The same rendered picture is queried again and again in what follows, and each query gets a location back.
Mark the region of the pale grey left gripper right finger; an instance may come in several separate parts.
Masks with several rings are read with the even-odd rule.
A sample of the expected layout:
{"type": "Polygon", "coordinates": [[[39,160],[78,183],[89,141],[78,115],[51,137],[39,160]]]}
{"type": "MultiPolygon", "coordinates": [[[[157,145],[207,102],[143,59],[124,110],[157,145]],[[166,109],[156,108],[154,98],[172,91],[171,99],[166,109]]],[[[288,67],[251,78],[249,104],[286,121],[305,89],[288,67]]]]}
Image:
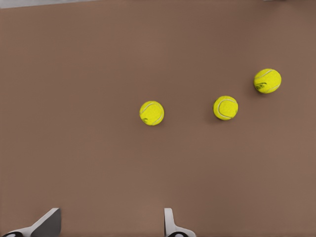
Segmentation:
{"type": "Polygon", "coordinates": [[[196,237],[196,234],[175,224],[171,208],[164,208],[164,234],[165,237],[196,237]]]}

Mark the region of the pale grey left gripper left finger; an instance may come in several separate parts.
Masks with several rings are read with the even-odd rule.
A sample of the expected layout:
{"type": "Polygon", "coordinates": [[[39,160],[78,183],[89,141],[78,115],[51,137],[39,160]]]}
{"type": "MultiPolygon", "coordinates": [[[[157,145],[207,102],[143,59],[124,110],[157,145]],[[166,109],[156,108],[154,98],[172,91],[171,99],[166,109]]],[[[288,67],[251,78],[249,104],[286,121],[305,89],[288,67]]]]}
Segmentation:
{"type": "Polygon", "coordinates": [[[29,227],[13,230],[2,237],[59,237],[61,209],[52,208],[29,227]]]}

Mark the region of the yellow tennis ball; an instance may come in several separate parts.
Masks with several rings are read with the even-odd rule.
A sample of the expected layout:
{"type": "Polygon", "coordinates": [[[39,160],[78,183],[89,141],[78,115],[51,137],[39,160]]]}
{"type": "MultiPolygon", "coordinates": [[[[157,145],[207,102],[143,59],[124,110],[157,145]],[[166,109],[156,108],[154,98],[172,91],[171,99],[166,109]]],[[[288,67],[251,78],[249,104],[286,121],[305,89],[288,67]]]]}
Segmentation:
{"type": "Polygon", "coordinates": [[[257,91],[269,94],[280,87],[281,75],[274,69],[263,69],[255,75],[253,83],[257,91]]]}
{"type": "Polygon", "coordinates": [[[164,108],[157,101],[147,101],[141,106],[139,116],[146,125],[155,126],[164,119],[164,108]]]}
{"type": "Polygon", "coordinates": [[[231,96],[221,96],[213,104],[213,112],[216,118],[221,120],[230,120],[238,112],[238,103],[231,96]]]}

